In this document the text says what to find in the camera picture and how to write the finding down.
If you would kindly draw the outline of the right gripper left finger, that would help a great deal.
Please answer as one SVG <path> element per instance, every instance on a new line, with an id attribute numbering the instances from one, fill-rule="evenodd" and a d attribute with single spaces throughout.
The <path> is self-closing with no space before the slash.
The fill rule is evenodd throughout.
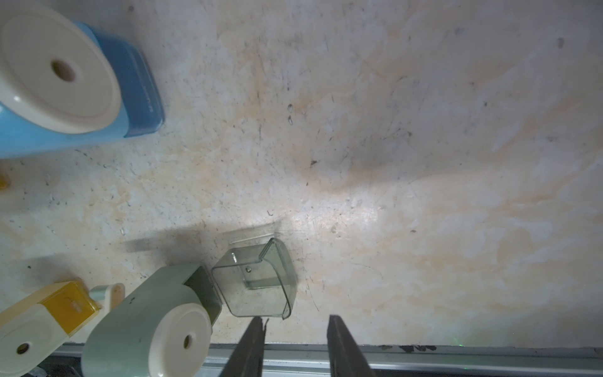
<path id="1" fill-rule="evenodd" d="M 266 326 L 254 317 L 236 345 L 220 377 L 261 377 L 265 351 Z"/>

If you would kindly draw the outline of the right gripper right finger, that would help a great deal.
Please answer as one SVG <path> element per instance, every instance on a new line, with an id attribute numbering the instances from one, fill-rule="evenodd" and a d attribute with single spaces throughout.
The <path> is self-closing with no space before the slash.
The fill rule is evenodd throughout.
<path id="1" fill-rule="evenodd" d="M 360 347 L 339 315 L 329 317 L 327 339 L 332 376 L 375 376 Z"/>

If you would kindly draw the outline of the green pencil sharpener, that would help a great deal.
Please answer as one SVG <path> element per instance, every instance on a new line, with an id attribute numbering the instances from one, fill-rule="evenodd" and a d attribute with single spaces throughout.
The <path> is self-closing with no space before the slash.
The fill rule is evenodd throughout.
<path id="1" fill-rule="evenodd" d="M 163 267 L 90 333 L 85 376 L 194 376 L 208 355 L 221 300 L 201 264 Z"/>

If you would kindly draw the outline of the yellow sharpener front row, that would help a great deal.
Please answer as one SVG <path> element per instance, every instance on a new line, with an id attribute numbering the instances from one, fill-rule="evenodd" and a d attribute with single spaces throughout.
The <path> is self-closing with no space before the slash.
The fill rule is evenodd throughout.
<path id="1" fill-rule="evenodd" d="M 1 312 L 1 375 L 37 367 L 96 317 L 124 300 L 121 283 L 87 289 L 81 281 L 50 284 Z"/>

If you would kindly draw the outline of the blue pencil sharpener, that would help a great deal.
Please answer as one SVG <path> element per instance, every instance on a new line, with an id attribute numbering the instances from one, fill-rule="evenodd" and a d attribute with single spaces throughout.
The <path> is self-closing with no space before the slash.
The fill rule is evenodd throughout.
<path id="1" fill-rule="evenodd" d="M 160 94 L 127 40 L 33 1 L 1 4 L 1 157 L 157 132 Z"/>

